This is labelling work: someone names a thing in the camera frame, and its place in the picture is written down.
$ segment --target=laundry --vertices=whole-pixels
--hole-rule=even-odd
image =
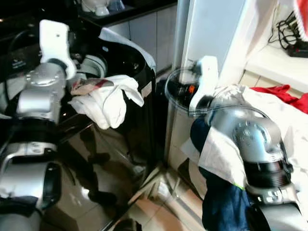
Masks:
[[[134,78],[126,75],[107,77],[113,86],[103,85],[87,95],[75,96],[69,104],[79,114],[87,115],[101,129],[119,127],[125,119],[126,103],[122,91],[138,106],[144,104],[138,92],[138,83]]]
[[[86,95],[102,86],[107,87],[113,85],[113,82],[108,81],[105,78],[78,79],[72,86],[71,95]]]
[[[294,167],[291,180],[305,211],[303,216],[308,219],[308,202],[303,196],[308,193],[308,163],[302,151],[308,148],[308,115],[271,94],[256,92],[248,87],[230,86],[227,89],[241,90],[245,102],[266,113],[280,128],[288,160]],[[194,162],[197,161],[200,172],[206,178],[207,192],[203,205],[205,227],[245,230],[245,209],[249,207],[249,201],[243,190],[246,181],[243,161],[235,144],[201,118],[193,123],[191,138],[182,145],[181,150]],[[197,153],[201,153],[199,160],[196,159]]]
[[[258,92],[276,95],[279,99],[281,99],[285,103],[292,105],[293,107],[296,107],[298,110],[301,110],[302,112],[308,114],[308,93],[303,94],[302,97],[299,99],[287,93],[287,91],[290,88],[291,88],[290,85],[282,85],[271,88],[255,87],[251,89]]]

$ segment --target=blue jeans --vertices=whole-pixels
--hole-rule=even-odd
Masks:
[[[210,127],[203,117],[191,127],[191,140],[201,153]],[[202,223],[208,231],[246,231],[246,210],[250,206],[245,190],[242,190],[215,174],[199,168],[206,178],[207,192],[202,204]]]

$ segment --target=white towel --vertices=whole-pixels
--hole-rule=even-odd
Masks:
[[[119,127],[125,119],[126,103],[122,91],[138,106],[144,104],[138,92],[138,83],[135,79],[118,75],[105,78],[113,82],[113,86],[102,86],[87,95],[76,96],[69,102],[79,114],[87,115],[101,129]]]
[[[144,57],[146,63],[148,66],[155,72],[156,74],[156,62],[154,58],[146,52],[144,49],[142,49],[140,46],[138,46],[136,43],[133,43],[132,41],[128,40],[127,38],[117,34],[116,32],[112,31],[111,29],[108,29],[106,27],[103,27],[101,30],[101,33],[99,35],[99,38],[108,42],[117,42],[121,44],[125,44],[128,46],[131,46],[138,50]]]
[[[267,114],[280,128],[289,162],[294,167],[291,181],[299,191],[301,205],[308,209],[308,115],[274,95],[256,92],[248,87],[242,89],[243,99]],[[181,150],[194,162],[197,161],[198,151],[190,139]],[[246,176],[238,148],[230,138],[213,127],[206,138],[198,166],[241,188],[245,186]]]

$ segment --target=white shelf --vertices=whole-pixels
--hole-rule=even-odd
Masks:
[[[308,58],[290,57],[281,47],[268,45],[254,54],[246,70],[293,89],[308,92]]]

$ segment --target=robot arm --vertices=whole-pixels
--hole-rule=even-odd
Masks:
[[[264,114],[248,109],[240,95],[214,97],[218,83],[217,61],[214,57],[202,58],[193,70],[199,75],[199,88],[189,105],[189,113],[200,107],[209,110],[205,120],[209,126],[228,136],[238,147],[246,173],[246,190],[254,202],[248,218],[255,230],[307,231],[307,221],[301,216],[294,185],[291,183],[292,165],[287,162],[284,144],[278,126]]]
[[[0,166],[0,230],[38,230],[41,214],[61,196],[56,125],[66,80],[74,76],[67,42],[68,26],[40,22],[41,64],[26,76],[18,100],[13,135]]]

